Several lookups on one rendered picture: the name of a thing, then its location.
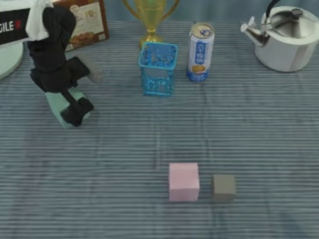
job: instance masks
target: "gray cube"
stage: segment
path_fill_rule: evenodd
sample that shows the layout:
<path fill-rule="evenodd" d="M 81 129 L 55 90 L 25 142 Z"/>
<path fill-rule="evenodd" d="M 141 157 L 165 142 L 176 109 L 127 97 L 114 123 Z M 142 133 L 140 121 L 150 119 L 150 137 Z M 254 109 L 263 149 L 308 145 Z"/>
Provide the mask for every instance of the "gray cube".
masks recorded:
<path fill-rule="evenodd" d="M 213 200 L 219 203 L 234 201 L 236 196 L 235 176 L 216 174 L 212 179 Z"/>

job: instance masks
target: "kettle handle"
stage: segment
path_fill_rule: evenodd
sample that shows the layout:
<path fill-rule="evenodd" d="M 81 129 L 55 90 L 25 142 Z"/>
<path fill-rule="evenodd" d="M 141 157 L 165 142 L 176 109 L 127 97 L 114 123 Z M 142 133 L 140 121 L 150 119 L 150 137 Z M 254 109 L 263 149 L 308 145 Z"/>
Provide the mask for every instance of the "kettle handle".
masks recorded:
<path fill-rule="evenodd" d="M 280 0 L 272 0 L 270 2 L 270 4 L 268 5 L 267 7 L 267 11 L 266 11 L 266 20 L 269 18 L 270 16 L 270 12 L 271 12 L 271 9 L 273 9 L 273 7 L 279 2 Z"/>

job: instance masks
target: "can lid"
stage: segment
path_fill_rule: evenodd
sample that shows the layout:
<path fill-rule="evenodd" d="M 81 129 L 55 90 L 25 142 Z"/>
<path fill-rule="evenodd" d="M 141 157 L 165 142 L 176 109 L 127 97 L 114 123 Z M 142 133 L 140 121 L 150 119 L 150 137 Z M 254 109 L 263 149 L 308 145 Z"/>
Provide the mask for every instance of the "can lid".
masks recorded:
<path fill-rule="evenodd" d="M 191 27 L 191 33 L 201 39 L 210 38 L 214 34 L 214 28 L 207 23 L 196 23 Z"/>

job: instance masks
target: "trophy cup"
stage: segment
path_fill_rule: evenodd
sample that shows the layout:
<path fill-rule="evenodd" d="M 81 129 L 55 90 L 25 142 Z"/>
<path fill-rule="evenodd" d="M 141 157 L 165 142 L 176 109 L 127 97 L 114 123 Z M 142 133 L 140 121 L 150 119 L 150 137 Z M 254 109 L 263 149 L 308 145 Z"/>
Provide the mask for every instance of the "trophy cup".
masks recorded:
<path fill-rule="evenodd" d="M 146 36 L 140 40 L 140 48 L 145 42 L 162 42 L 162 38 L 156 34 L 157 25 L 165 18 L 170 16 L 180 0 L 175 0 L 171 9 L 164 14 L 166 0 L 134 0 L 137 12 L 131 7 L 127 0 L 123 0 L 124 5 L 130 13 L 137 19 L 141 20 L 147 30 Z"/>

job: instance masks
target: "plastic crate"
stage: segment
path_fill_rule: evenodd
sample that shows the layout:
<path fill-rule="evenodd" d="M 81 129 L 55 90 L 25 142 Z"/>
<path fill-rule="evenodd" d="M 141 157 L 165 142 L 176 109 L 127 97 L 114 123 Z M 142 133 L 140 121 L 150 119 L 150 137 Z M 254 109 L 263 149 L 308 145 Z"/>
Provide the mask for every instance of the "plastic crate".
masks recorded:
<path fill-rule="evenodd" d="M 171 96 L 178 47 L 174 44 L 147 42 L 139 58 L 142 88 L 146 96 Z"/>

